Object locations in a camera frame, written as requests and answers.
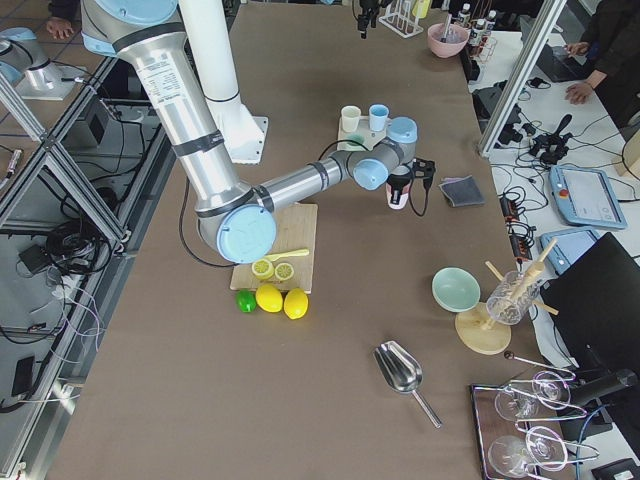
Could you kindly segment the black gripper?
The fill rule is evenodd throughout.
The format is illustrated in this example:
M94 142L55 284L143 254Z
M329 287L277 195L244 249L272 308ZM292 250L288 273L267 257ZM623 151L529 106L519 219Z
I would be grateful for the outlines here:
M381 9L391 4L391 0L360 0L361 12L356 16L361 38L367 38L367 25L375 25Z
M388 177L388 197L403 199L408 195L412 173L408 167L396 168Z

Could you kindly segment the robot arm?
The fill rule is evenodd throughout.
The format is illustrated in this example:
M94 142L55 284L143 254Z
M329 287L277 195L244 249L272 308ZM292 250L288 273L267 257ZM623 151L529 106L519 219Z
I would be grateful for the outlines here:
M239 97L221 2L84 1L81 11L86 48L134 68L197 194L199 234L230 262L270 251L275 210L348 178L375 190L415 157L417 125L397 117L369 152L337 151L252 186L230 153L264 135Z

